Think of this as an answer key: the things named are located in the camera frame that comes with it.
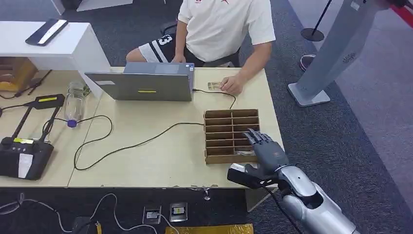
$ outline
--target black post base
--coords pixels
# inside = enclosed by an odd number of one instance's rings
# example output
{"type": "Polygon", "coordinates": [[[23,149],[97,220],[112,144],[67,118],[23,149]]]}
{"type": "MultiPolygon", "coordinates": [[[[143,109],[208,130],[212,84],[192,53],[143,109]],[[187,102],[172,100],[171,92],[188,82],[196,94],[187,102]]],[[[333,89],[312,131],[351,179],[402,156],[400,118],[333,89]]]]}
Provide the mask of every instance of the black post base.
{"type": "Polygon", "coordinates": [[[310,41],[322,41],[324,40],[324,34],[319,30],[315,30],[313,34],[314,28],[304,28],[301,31],[301,36],[310,41]]]}

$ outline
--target man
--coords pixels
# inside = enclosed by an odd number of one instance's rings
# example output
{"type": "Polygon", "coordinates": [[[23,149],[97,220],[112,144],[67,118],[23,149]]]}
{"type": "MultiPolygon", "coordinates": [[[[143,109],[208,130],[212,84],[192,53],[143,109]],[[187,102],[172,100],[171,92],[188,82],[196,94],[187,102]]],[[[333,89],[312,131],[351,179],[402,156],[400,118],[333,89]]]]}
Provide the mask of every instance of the man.
{"type": "Polygon", "coordinates": [[[221,90],[237,95],[264,68],[275,40],[269,0],[184,0],[176,35],[166,35],[128,53],[127,61],[192,62],[196,67],[237,52],[249,33],[254,52],[221,90]]]}

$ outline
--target robotic arm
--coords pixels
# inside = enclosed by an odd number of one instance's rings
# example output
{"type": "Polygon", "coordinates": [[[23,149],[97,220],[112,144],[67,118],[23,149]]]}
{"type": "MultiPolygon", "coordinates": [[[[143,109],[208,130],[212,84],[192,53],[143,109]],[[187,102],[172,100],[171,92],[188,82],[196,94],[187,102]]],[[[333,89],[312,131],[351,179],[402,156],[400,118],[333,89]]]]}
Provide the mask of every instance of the robotic arm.
{"type": "Polygon", "coordinates": [[[278,143],[252,129],[244,135],[253,145],[260,167],[233,163],[228,180],[251,189],[277,183],[287,212],[314,234],[359,234],[354,223],[318,184],[300,168],[289,165],[278,143]]]}

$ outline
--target plastic water bottle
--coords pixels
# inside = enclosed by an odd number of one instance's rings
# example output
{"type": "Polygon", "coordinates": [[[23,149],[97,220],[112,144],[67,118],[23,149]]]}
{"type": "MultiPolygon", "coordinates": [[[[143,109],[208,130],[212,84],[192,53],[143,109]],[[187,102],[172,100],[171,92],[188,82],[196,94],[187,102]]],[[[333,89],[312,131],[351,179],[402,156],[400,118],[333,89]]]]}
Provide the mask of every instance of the plastic water bottle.
{"type": "Polygon", "coordinates": [[[85,97],[83,95],[83,83],[80,81],[70,82],[66,96],[65,118],[67,126],[74,128],[83,117],[85,97]]]}

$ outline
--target white t-shirt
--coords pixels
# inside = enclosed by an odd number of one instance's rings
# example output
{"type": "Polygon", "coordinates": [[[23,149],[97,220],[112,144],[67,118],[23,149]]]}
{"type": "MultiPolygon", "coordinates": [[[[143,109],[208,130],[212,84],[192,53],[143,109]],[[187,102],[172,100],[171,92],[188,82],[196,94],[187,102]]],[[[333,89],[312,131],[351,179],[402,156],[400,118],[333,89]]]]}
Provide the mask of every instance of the white t-shirt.
{"type": "Polygon", "coordinates": [[[275,40],[269,0],[184,0],[178,20],[188,24],[188,50],[205,62],[237,52],[247,32],[253,45],[275,40]]]}

